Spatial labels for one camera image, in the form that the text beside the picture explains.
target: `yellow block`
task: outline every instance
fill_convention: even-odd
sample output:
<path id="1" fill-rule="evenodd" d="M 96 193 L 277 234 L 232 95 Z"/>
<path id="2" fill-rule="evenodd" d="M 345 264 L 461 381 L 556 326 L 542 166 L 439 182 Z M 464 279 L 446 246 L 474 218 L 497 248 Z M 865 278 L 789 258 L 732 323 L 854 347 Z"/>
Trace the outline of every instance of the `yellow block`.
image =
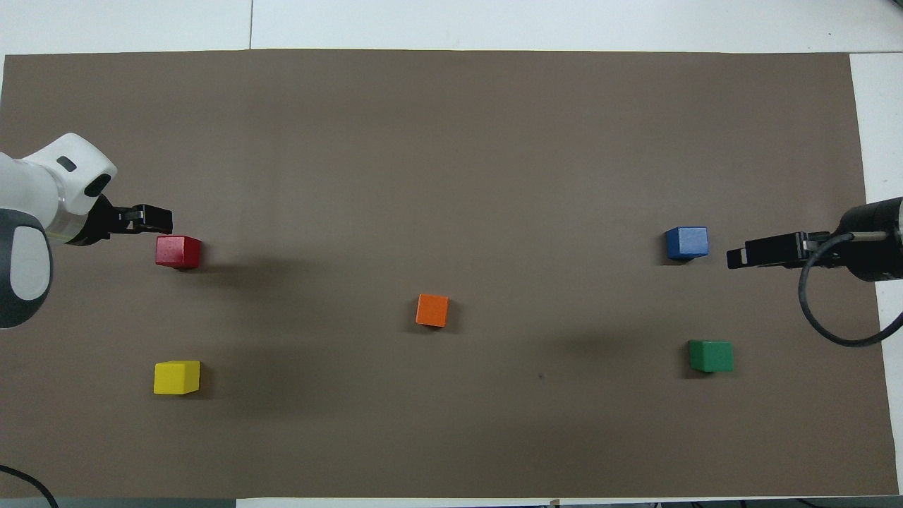
<path id="1" fill-rule="evenodd" d="M 200 362 L 176 360 L 154 366 L 154 393 L 184 395 L 200 386 Z"/>

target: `cable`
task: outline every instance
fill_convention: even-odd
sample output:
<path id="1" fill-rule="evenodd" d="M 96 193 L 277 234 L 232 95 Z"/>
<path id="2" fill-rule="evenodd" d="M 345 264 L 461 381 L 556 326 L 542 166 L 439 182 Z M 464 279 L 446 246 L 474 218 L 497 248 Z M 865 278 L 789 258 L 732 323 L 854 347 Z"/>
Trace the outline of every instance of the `cable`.
<path id="1" fill-rule="evenodd" d="M 833 249 L 834 246 L 839 243 L 844 243 L 845 241 L 850 241 L 852 239 L 852 233 L 844 233 L 842 235 L 838 235 L 829 239 L 828 241 L 823 243 L 818 248 L 818 250 L 813 252 L 812 256 L 809 257 L 809 260 L 807 260 L 803 265 L 803 271 L 801 271 L 799 274 L 799 285 L 796 287 L 796 292 L 799 295 L 799 306 L 803 308 L 803 315 L 809 321 L 809 324 L 812 325 L 812 327 L 816 330 L 816 332 L 833 343 L 838 343 L 847 347 L 862 347 L 879 343 L 897 332 L 900 327 L 903 327 L 903 312 L 901 312 L 900 315 L 897 316 L 897 319 L 894 319 L 887 328 L 881 330 L 875 335 L 857 340 L 843 339 L 829 332 L 824 326 L 822 326 L 821 323 L 818 322 L 817 319 L 815 319 L 815 316 L 812 315 L 812 310 L 809 309 L 808 297 L 805 295 L 805 284 L 809 279 L 809 270 L 812 269 L 813 266 L 815 266 L 815 263 L 817 263 L 818 260 L 822 258 L 822 256 L 824 256 L 829 250 Z"/>
<path id="2" fill-rule="evenodd" d="M 831 508 L 830 506 L 821 506 L 821 505 L 819 505 L 819 504 L 809 503 L 809 502 L 808 502 L 807 500 L 805 500 L 805 499 L 797 499 L 797 501 L 799 501 L 799 502 L 802 503 L 802 504 L 805 504 L 805 505 L 808 506 L 809 508 Z"/>
<path id="3" fill-rule="evenodd" d="M 51 506 L 51 508 L 60 508 L 60 506 L 56 502 L 56 499 L 53 498 L 53 494 L 51 494 L 51 491 L 47 487 L 45 487 L 44 484 L 39 482 L 38 479 L 35 478 L 34 476 L 27 475 L 26 473 L 23 473 L 22 471 L 19 471 L 18 469 L 12 469 L 10 466 L 3 466 L 2 464 L 0 464 L 0 473 L 7 473 L 8 475 L 13 475 L 16 478 L 20 478 L 20 479 L 28 482 L 29 484 L 34 485 L 34 488 L 38 489 L 38 491 L 41 493 L 41 495 L 44 496 L 44 499 L 47 500 L 47 503 Z"/>
<path id="4" fill-rule="evenodd" d="M 747 507 L 746 507 L 746 500 L 745 500 L 745 499 L 738 499 L 737 501 L 740 503 L 740 508 L 747 508 Z M 690 502 L 690 505 L 691 505 L 693 508 L 704 508 L 704 507 L 703 507 L 703 504 L 700 503 L 700 502 L 698 502 L 698 501 L 691 501 L 691 502 Z"/>

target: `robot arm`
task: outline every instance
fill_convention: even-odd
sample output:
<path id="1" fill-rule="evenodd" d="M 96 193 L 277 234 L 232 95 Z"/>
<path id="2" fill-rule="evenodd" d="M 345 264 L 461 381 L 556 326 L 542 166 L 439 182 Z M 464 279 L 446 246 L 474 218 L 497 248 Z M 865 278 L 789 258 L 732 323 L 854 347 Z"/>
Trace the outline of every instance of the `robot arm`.
<path id="1" fill-rule="evenodd" d="M 728 250 L 728 268 L 801 268 L 797 295 L 809 324 L 828 340 L 848 347 L 878 343 L 903 327 L 903 313 L 877 334 L 856 340 L 832 334 L 815 319 L 805 288 L 812 267 L 847 267 L 857 278 L 874 282 L 903 278 L 903 197 L 847 211 L 833 233 L 797 231 L 749 240 Z"/>
<path id="2" fill-rule="evenodd" d="M 0 154 L 0 328 L 25 322 L 47 297 L 51 245 L 172 232 L 167 210 L 112 206 L 101 193 L 114 176 L 113 163 L 75 134 L 19 160 Z"/>

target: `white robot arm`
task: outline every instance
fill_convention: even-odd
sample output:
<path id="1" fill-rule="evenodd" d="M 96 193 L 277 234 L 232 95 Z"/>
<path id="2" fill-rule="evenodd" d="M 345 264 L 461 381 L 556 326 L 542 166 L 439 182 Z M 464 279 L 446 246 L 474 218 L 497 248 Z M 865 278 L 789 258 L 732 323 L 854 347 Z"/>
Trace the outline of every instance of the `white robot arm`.
<path id="1" fill-rule="evenodd" d="M 113 163 L 75 134 L 22 159 L 0 154 L 0 328 L 25 322 L 47 297 L 51 245 L 172 232 L 169 211 L 112 206 L 101 193 L 114 176 Z"/>

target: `block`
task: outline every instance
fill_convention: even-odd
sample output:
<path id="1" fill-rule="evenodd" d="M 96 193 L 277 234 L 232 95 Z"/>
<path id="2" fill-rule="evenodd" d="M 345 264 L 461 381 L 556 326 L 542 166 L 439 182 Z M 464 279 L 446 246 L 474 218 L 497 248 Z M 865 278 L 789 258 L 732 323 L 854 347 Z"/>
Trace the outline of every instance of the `block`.
<path id="1" fill-rule="evenodd" d="M 690 341 L 690 367 L 702 372 L 733 371 L 733 345 L 726 341 Z"/>
<path id="2" fill-rule="evenodd" d="M 156 263 L 178 269 L 197 268 L 200 266 L 200 240 L 182 235 L 158 236 Z"/>
<path id="3" fill-rule="evenodd" d="M 704 226 L 680 226 L 665 233 L 668 258 L 687 261 L 709 255 L 709 231 Z"/>
<path id="4" fill-rule="evenodd" d="M 417 299 L 417 317 L 419 325 L 445 326 L 449 314 L 449 298 L 447 296 L 420 295 Z"/>
<path id="5" fill-rule="evenodd" d="M 200 362 L 176 360 L 154 366 L 154 393 L 184 395 L 200 387 Z"/>

